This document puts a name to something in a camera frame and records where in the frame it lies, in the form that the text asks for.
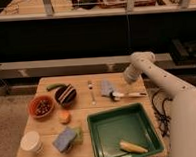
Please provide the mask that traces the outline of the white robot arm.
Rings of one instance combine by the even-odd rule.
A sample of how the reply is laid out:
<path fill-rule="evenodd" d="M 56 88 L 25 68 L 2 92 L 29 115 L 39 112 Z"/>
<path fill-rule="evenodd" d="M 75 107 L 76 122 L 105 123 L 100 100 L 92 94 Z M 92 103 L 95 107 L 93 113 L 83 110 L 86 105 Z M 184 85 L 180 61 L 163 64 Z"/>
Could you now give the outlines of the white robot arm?
<path fill-rule="evenodd" d="M 144 73 L 173 99 L 169 157 L 196 157 L 196 87 L 156 66 L 152 52 L 135 52 L 130 61 L 125 81 L 131 84 Z"/>

